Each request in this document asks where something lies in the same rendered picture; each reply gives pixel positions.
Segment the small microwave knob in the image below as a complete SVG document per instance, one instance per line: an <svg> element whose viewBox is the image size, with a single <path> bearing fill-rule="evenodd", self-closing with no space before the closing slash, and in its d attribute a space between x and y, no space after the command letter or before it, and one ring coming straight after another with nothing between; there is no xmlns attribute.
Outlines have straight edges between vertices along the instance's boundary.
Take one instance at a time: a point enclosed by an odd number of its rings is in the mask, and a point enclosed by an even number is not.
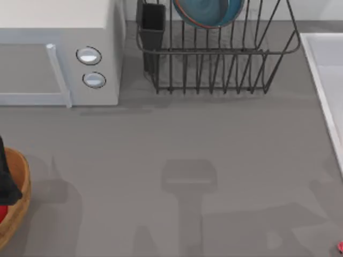
<svg viewBox="0 0 343 257"><path fill-rule="evenodd" d="M84 74L82 80L86 86L93 89L101 88L107 82L106 77L99 72L91 72Z"/></svg>

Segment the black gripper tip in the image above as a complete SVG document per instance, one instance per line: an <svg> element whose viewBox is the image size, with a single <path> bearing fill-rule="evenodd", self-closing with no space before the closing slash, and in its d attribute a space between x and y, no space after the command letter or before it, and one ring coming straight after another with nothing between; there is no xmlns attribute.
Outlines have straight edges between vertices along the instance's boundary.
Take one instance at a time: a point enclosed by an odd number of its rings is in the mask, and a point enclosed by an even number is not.
<svg viewBox="0 0 343 257"><path fill-rule="evenodd" d="M0 136L0 205L13 206L23 197L15 184L5 156L5 148Z"/></svg>

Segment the large microwave knob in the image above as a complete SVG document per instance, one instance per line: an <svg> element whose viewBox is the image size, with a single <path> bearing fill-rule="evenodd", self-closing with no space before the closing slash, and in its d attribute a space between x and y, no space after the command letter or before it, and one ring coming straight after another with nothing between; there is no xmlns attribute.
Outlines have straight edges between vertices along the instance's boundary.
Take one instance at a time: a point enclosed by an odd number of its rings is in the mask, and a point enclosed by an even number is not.
<svg viewBox="0 0 343 257"><path fill-rule="evenodd" d="M97 65L102 60L101 52L90 46L78 49L76 51L76 57L85 65Z"/></svg>

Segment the pale microwave oven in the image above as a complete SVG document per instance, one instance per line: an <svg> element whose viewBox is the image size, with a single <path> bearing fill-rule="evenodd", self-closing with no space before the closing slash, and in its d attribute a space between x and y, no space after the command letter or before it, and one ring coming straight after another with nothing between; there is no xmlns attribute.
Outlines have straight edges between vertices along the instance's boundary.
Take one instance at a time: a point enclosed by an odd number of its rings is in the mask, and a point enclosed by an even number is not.
<svg viewBox="0 0 343 257"><path fill-rule="evenodd" d="M0 106L118 104L125 36L123 0L0 0ZM97 65L77 59L87 46ZM86 86L91 72L106 84Z"/></svg>

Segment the black cutlery holder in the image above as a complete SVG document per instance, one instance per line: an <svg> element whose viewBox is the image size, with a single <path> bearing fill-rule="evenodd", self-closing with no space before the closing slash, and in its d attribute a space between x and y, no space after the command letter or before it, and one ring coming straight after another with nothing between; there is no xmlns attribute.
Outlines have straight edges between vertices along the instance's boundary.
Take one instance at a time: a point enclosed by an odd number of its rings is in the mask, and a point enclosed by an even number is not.
<svg viewBox="0 0 343 257"><path fill-rule="evenodd" d="M163 4L137 0L136 22L143 49L144 71L155 74L159 55L152 52L159 51L162 47L166 7Z"/></svg>

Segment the blue plate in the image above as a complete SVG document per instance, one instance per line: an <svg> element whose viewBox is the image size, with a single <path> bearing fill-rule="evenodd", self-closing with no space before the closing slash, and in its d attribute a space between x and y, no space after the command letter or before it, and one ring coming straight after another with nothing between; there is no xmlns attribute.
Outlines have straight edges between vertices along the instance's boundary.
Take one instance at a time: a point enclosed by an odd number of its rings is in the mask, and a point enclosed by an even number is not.
<svg viewBox="0 0 343 257"><path fill-rule="evenodd" d="M172 3L185 23L196 28L215 29L235 21L245 0L172 0Z"/></svg>

